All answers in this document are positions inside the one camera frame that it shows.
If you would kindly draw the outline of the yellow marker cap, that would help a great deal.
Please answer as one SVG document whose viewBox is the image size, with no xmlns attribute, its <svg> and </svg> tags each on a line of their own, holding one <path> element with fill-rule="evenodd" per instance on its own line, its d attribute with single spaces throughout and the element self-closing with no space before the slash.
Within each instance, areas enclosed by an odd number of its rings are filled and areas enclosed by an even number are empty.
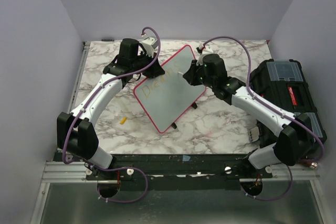
<svg viewBox="0 0 336 224">
<path fill-rule="evenodd" d="M 123 125 L 126 121 L 127 121 L 127 117 L 124 117 L 121 121 L 120 121 L 120 124 Z"/>
</svg>

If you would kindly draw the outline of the pink framed whiteboard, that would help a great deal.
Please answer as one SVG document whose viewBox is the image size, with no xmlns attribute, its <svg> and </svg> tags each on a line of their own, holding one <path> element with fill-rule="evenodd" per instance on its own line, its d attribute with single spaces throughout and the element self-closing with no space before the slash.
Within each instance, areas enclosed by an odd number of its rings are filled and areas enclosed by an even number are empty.
<svg viewBox="0 0 336 224">
<path fill-rule="evenodd" d="M 161 67 L 165 74 L 145 78 L 133 89 L 133 94 L 159 133 L 166 132 L 206 91 L 205 86 L 191 86 L 178 72 L 185 73 L 195 55 L 185 45 Z"/>
</svg>

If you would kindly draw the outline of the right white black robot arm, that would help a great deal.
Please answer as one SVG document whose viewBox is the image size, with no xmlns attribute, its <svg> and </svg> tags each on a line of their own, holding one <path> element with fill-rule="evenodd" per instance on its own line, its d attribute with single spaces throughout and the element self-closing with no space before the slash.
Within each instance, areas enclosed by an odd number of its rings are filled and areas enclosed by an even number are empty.
<svg viewBox="0 0 336 224">
<path fill-rule="evenodd" d="M 248 155 L 248 161 L 241 165 L 246 177 L 255 177 L 261 168 L 272 164 L 293 166 L 312 148 L 310 118 L 304 113 L 295 115 L 277 107 L 239 79 L 230 77 L 219 55 L 208 54 L 201 63 L 192 60 L 183 78 L 192 86 L 211 88 L 215 97 L 252 115 L 277 137 L 275 143 Z"/>
</svg>

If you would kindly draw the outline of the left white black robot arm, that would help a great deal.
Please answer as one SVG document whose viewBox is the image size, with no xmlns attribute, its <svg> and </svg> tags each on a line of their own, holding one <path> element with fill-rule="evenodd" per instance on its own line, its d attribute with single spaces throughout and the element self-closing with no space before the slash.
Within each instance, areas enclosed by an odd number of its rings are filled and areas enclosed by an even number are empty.
<svg viewBox="0 0 336 224">
<path fill-rule="evenodd" d="M 98 83 L 89 95 L 71 112 L 62 112 L 57 117 L 57 146 L 62 150 L 62 160 L 69 164 L 73 157 L 98 166 L 104 179 L 116 175 L 113 157 L 99 146 L 95 124 L 110 101 L 133 78 L 135 74 L 148 78 L 164 75 L 158 55 L 161 42 L 158 38 L 144 36 L 142 41 L 125 38 L 119 53 L 103 69 Z"/>
</svg>

